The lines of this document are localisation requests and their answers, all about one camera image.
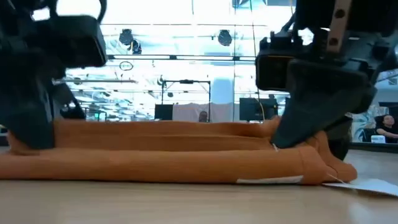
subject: ceiling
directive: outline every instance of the ceiling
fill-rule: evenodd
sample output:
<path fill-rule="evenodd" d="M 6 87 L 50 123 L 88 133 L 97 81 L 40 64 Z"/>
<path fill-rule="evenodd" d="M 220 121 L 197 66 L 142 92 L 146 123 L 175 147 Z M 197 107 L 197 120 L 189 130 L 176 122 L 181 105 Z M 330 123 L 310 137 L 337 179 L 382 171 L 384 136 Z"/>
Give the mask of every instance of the ceiling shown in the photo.
<path fill-rule="evenodd" d="M 98 15 L 98 0 L 58 0 L 63 15 Z M 246 2 L 240 6 L 235 2 Z M 259 41 L 279 30 L 290 18 L 291 0 L 111 0 L 101 30 L 111 60 L 102 68 L 68 71 L 68 84 L 82 105 L 116 120 L 153 119 L 162 99 L 159 80 L 232 81 L 235 101 L 257 92 L 254 57 Z M 34 18 L 46 19 L 47 10 Z M 131 55 L 119 42 L 122 29 L 131 29 L 142 55 Z M 232 36 L 230 46 L 219 44 L 220 30 Z M 300 33 L 309 43 L 312 34 Z M 170 60 L 169 55 L 176 55 Z M 164 103 L 207 103 L 209 86 L 174 83 L 164 91 Z M 262 92 L 267 97 L 269 92 Z M 286 93 L 276 93 L 284 103 Z"/>

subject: folded cloth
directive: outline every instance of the folded cloth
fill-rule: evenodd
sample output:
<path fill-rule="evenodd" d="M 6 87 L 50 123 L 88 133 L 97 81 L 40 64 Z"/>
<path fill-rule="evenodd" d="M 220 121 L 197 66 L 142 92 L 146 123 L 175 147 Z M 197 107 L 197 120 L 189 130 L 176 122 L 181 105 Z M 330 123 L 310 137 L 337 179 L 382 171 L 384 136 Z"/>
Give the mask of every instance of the folded cloth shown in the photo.
<path fill-rule="evenodd" d="M 294 177 L 305 185 L 356 179 L 355 168 L 331 154 L 324 132 L 276 149 L 270 138 L 279 121 L 55 121 L 55 148 L 38 156 L 0 154 L 0 179 L 233 184 Z M 11 147 L 27 148 L 12 133 L 8 139 Z"/>

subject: orange towel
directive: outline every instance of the orange towel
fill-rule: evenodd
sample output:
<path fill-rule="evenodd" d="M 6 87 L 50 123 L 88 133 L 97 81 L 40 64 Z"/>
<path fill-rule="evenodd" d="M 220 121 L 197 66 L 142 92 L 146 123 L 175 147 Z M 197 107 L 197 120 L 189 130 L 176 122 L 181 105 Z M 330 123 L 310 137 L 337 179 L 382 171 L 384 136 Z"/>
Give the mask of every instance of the orange towel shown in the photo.
<path fill-rule="evenodd" d="M 269 140 L 278 123 L 56 121 L 56 148 L 0 154 L 0 179 L 232 184 L 288 177 L 317 185 L 356 178 L 353 166 L 333 157 L 324 132 L 275 149 Z M 26 147 L 12 134 L 9 142 Z"/>

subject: person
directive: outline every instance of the person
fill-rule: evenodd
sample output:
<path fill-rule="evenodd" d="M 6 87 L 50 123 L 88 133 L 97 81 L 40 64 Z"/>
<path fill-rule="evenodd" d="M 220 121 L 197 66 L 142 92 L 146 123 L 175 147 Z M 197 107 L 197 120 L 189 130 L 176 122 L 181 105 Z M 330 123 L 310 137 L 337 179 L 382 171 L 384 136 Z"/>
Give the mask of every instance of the person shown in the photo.
<path fill-rule="evenodd" d="M 376 132 L 386 137 L 386 143 L 398 142 L 398 129 L 394 126 L 395 119 L 389 115 L 383 115 L 375 118 Z"/>
<path fill-rule="evenodd" d="M 208 114 L 206 111 L 201 111 L 199 113 L 199 122 L 208 122 Z"/>

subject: table surface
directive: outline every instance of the table surface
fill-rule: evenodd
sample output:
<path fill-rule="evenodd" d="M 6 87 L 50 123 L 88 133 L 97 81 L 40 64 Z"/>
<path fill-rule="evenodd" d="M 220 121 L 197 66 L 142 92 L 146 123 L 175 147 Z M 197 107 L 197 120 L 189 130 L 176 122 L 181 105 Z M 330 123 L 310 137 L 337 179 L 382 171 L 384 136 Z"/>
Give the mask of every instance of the table surface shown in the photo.
<path fill-rule="evenodd" d="M 398 183 L 396 154 L 352 151 L 347 160 L 361 177 Z M 397 220 L 398 198 L 327 187 L 0 181 L 0 223 L 4 224 L 390 224 Z"/>

